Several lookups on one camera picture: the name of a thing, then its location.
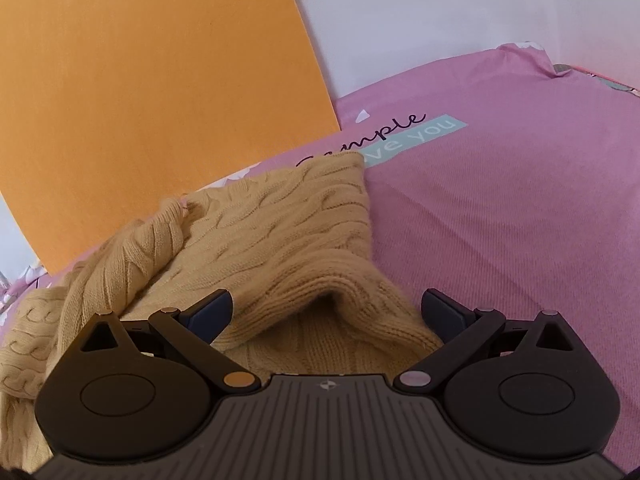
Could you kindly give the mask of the mustard cable-knit cardigan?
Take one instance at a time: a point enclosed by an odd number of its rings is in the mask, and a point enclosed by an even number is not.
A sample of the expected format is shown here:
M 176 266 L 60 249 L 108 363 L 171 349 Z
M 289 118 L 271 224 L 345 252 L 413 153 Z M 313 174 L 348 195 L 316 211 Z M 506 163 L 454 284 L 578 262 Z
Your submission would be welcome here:
M 21 300 L 1 347 L 2 465 L 49 458 L 35 398 L 97 313 L 144 320 L 224 289 L 233 318 L 216 348 L 261 378 L 405 370 L 440 342 L 371 254 L 355 152 L 165 200 Z

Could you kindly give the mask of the pink printed bed sheet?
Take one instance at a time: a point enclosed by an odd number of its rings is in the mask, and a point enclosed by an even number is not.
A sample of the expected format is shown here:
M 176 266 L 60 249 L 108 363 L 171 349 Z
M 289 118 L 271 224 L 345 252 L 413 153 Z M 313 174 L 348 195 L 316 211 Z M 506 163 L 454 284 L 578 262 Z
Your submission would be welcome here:
M 424 290 L 514 318 L 555 310 L 612 380 L 611 454 L 639 437 L 639 100 L 519 44 L 426 64 L 337 102 L 340 128 L 163 198 L 322 157 L 364 162 L 372 261 L 419 313 Z

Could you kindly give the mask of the orange headboard panel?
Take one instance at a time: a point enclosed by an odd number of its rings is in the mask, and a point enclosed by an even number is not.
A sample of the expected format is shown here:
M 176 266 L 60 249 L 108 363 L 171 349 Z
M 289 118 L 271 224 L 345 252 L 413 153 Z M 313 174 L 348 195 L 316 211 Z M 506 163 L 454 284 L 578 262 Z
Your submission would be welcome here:
M 295 0 L 1 0 L 1 193 L 50 272 L 337 128 Z

